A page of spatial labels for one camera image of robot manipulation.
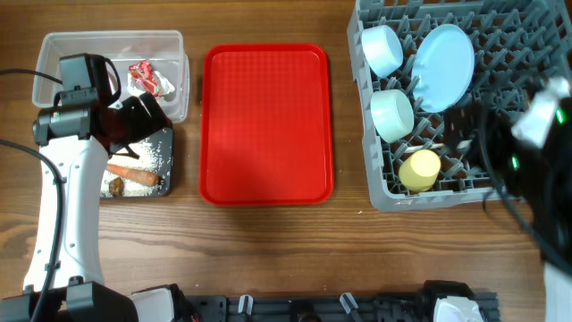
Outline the white tissue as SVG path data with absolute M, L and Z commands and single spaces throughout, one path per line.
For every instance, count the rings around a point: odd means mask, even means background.
M 167 98 L 175 93 L 175 87 L 165 78 L 159 71 L 153 71 L 154 77 L 159 85 L 159 93 L 156 97 L 157 103 L 162 106 L 167 103 Z M 139 85 L 132 75 L 128 75 L 127 79 L 127 90 L 132 96 L 140 96 L 142 95 L 145 90 L 143 87 Z

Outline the red snack wrapper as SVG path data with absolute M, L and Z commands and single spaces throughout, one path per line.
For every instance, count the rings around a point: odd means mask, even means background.
M 141 95 L 144 92 L 158 97 L 161 92 L 161 84 L 156 77 L 153 67 L 148 59 L 130 65 L 128 68 L 127 89 L 132 95 Z

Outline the carrot piece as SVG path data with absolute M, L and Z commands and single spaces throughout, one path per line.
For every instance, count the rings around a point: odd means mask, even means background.
M 159 176 L 147 170 L 127 168 L 119 165 L 108 164 L 106 170 L 112 174 L 116 174 L 127 180 L 134 181 L 147 187 L 156 186 L 159 182 Z

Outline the yellow plastic cup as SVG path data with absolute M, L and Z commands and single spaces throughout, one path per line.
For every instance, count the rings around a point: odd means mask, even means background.
M 401 165 L 400 182 L 409 191 L 428 191 L 436 182 L 441 165 L 441 160 L 435 152 L 429 149 L 418 150 Z

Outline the light blue plate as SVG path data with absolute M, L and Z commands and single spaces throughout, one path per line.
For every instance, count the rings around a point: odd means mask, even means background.
M 465 95 L 474 70 L 475 50 L 468 35 L 454 24 L 442 24 L 416 52 L 411 78 L 418 82 L 413 97 L 422 99 L 425 112 L 442 112 Z

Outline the brown food scrap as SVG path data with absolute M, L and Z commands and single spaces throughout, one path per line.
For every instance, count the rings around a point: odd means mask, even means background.
M 124 191 L 124 183 L 121 177 L 116 177 L 108 183 L 109 193 L 113 197 L 121 197 Z

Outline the mint green bowl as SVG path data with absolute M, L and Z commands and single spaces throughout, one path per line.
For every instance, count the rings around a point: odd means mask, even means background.
M 415 117 L 408 97 L 398 89 L 373 93 L 370 101 L 374 127 L 382 140 L 393 143 L 410 134 Z

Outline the light blue rice bowl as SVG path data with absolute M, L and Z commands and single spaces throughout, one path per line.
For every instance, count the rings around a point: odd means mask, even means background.
M 401 67 L 403 49 L 392 28 L 381 25 L 366 29 L 361 40 L 365 59 L 378 77 L 385 78 Z

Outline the white plastic spoon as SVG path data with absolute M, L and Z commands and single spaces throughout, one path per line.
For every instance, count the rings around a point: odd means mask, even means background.
M 472 140 L 462 140 L 461 142 L 459 142 L 457 144 L 457 146 L 455 148 L 453 148 L 451 145 L 447 145 L 444 143 L 433 143 L 430 145 L 412 146 L 412 147 L 406 148 L 404 153 L 405 154 L 412 154 L 412 153 L 417 152 L 418 150 L 422 150 L 422 149 L 438 149 L 438 148 L 447 148 L 447 149 L 451 149 L 451 150 L 462 150 L 462 149 L 469 148 L 471 143 L 472 143 Z

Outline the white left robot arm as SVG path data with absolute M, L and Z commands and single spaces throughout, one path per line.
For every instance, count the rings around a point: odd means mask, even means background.
M 3 321 L 178 321 L 175 285 L 130 296 L 105 286 L 98 250 L 100 185 L 109 157 L 171 122 L 146 93 L 112 108 L 82 90 L 64 93 L 33 124 L 42 163 L 35 253 L 21 295 L 1 302 Z

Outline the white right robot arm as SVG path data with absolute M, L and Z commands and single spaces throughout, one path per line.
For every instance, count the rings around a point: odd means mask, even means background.
M 541 148 L 517 139 L 508 118 L 480 104 L 444 114 L 443 143 L 488 173 L 509 213 L 538 245 L 548 321 L 571 319 L 571 101 L 557 102 Z

